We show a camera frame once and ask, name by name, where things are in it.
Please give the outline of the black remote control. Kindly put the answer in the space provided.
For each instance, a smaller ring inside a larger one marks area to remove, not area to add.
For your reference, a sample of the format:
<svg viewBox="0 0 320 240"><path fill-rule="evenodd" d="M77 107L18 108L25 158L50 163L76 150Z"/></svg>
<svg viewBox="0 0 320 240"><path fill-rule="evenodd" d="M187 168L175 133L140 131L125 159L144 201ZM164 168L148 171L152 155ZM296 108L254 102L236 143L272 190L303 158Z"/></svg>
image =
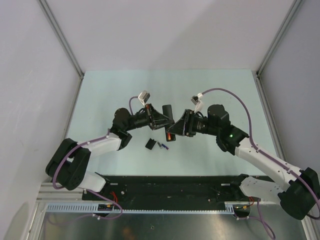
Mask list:
<svg viewBox="0 0 320 240"><path fill-rule="evenodd" d="M167 142L174 142L176 140L176 135L168 132L169 127L171 127L175 121L173 118L172 105L166 104L162 106L162 113L168 118L168 123L165 125L165 139Z"/></svg>

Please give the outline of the red battery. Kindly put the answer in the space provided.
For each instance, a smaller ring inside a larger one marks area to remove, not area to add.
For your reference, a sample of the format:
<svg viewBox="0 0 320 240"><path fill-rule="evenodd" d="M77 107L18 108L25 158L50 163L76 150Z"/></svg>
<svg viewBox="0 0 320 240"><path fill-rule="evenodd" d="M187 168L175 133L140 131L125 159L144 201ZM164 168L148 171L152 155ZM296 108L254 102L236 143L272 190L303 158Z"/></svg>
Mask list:
<svg viewBox="0 0 320 240"><path fill-rule="evenodd" d="M171 134L170 134L170 133L168 133L168 134L166 135L166 140L167 140L168 142L170 142L170 141L172 140L172 137L171 137Z"/></svg>

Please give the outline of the black battery cover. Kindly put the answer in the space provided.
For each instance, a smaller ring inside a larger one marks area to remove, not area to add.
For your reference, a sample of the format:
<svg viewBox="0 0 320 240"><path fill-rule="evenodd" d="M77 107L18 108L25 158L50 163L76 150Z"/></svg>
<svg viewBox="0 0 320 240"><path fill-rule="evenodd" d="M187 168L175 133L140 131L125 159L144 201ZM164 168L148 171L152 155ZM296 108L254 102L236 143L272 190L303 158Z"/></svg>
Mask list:
<svg viewBox="0 0 320 240"><path fill-rule="evenodd" d="M154 148L154 146L156 145L156 143L157 143L156 140L150 138L150 139L147 141L147 143L146 143L146 145L145 145L145 148L147 148L148 150L152 150L152 149Z"/></svg>

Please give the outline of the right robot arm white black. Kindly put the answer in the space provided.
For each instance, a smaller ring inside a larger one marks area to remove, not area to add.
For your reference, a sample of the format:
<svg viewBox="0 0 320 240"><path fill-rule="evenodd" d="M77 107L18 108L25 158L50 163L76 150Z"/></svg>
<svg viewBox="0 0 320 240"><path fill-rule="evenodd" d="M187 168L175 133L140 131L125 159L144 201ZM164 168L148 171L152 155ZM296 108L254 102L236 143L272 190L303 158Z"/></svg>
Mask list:
<svg viewBox="0 0 320 240"><path fill-rule="evenodd" d="M275 203L297 220L304 219L314 206L320 205L318 174L309 167L302 170L260 148L250 135L231 124L223 105L209 106L207 116L187 109L167 132L186 137L197 133L215 136L223 152L247 161L271 179L265 181L240 175L230 188L231 196L237 201L248 196Z"/></svg>

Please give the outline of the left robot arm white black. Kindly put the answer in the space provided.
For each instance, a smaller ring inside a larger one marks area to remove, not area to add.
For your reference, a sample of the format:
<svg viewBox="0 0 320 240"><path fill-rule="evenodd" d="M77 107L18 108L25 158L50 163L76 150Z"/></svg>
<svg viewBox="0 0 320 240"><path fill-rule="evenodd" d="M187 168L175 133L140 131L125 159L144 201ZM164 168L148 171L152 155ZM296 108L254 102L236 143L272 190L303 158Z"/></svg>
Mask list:
<svg viewBox="0 0 320 240"><path fill-rule="evenodd" d="M119 108L107 134L83 143L64 139L46 166L45 173L52 178L56 190L91 190L98 199L105 200L110 196L111 188L103 176L87 170L90 160L124 149L132 139L131 130L142 127L158 130L173 123L172 117L158 112L150 103L136 114Z"/></svg>

